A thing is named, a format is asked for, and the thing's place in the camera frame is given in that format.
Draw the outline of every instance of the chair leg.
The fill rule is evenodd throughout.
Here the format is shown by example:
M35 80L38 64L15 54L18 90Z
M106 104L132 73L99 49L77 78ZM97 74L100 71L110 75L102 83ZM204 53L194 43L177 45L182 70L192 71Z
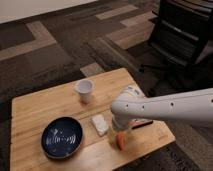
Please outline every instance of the chair leg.
M168 67L159 67L159 66L153 66L153 65L141 65L139 71L140 72L144 72L145 68L151 68L151 69L155 69L155 70L160 70L160 71L166 71L169 68Z

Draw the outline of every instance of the black office chair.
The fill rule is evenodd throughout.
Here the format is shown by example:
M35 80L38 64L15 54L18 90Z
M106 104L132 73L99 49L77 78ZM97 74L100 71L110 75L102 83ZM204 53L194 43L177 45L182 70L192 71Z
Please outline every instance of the black office chair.
M196 9L192 9L180 4L180 1L183 0L161 0L160 2L159 16L148 44L163 55L166 67L142 64L140 72L144 72L145 68L152 68L164 70L166 73L150 89L150 96L155 95L155 89L161 81L171 77L176 78L176 82L183 91L187 91L178 79L177 73L184 70L187 72L195 65L209 38L213 23L212 8L203 10L204 7L197 5Z

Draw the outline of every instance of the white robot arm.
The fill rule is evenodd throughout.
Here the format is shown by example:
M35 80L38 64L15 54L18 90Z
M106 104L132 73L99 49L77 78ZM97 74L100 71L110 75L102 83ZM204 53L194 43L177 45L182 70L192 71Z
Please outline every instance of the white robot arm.
M213 88L154 98L142 98L137 86L128 86L112 102L112 126L129 127L132 119L174 120L213 127Z

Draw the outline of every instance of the wooden table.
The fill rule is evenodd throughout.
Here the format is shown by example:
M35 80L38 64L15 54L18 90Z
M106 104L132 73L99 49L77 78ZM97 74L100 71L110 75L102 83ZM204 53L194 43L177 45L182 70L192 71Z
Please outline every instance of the wooden table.
M99 137L90 123L92 115L103 114L111 124L112 100L130 84L136 84L125 69L106 72L89 78L94 82L93 100L84 105L74 91L76 82L63 84L13 99L11 170L112 170L155 151L175 140L164 122L132 131L124 151ZM44 128L54 119L71 116L80 121L84 140L71 158L56 162L48 159L40 141Z

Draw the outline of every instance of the chair wheel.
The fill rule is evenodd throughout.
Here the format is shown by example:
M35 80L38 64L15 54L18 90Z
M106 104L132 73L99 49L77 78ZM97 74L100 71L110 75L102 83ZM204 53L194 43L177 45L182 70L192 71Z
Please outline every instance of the chair wheel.
M145 69L144 69L144 67L140 67L140 69L139 69L139 72L144 72L145 71Z
M150 89L150 90L148 91L148 94L149 94L150 97L154 97L154 96L156 95L156 92L155 92L154 89Z

